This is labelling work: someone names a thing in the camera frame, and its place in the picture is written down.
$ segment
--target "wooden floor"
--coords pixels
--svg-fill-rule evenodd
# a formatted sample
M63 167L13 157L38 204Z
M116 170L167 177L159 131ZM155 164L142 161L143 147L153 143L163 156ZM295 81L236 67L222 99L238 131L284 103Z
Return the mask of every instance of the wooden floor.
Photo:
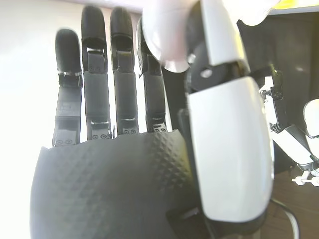
M295 168L291 175L284 172L275 176L273 198L286 204L297 216L302 239L319 238L319 187L306 183L298 186L291 181L301 176ZM278 207L270 205L265 225L261 229L261 239L292 239L293 231L286 214Z

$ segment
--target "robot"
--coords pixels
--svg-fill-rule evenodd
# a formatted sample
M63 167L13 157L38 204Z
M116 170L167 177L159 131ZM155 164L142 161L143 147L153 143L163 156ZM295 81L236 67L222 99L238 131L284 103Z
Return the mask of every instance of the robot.
M137 35L145 134L138 134L129 14L115 8L110 21L118 137L110 124L101 11L88 6L82 13L83 73L76 34L57 33L54 147L41 150L34 175L33 239L224 238L261 227L269 202L278 204L271 200L273 143L235 24L244 14L226 6L222 0L173 0L144 8ZM247 21L262 21L265 6L257 20ZM161 65L173 72L189 67L182 135L166 129ZM85 143L79 143L82 77ZM298 238L296 218L282 207Z

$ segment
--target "cable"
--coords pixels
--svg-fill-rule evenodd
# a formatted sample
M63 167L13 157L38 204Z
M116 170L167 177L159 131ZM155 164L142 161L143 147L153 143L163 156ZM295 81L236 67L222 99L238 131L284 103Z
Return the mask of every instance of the cable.
M300 239L300 226L299 226L299 222L297 220L296 215L293 213L293 211L291 211L285 204L277 201L276 199L271 199L270 200L272 203L276 204L277 206L279 206L280 208L282 208L286 215L288 216L290 223L293 227L293 232L294 232L294 239Z

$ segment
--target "yellow object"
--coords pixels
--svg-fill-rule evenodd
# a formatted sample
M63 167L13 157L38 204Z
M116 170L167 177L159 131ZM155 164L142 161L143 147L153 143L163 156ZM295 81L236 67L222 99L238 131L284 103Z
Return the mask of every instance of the yellow object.
M318 6L319 0L281 0L274 9L289 9L306 6Z

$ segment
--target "textured grip pad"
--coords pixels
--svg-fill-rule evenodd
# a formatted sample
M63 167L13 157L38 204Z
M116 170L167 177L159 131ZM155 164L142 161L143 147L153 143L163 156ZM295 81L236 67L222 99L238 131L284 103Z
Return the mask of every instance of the textured grip pad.
M179 131L41 150L32 239L175 239L166 213L198 204Z

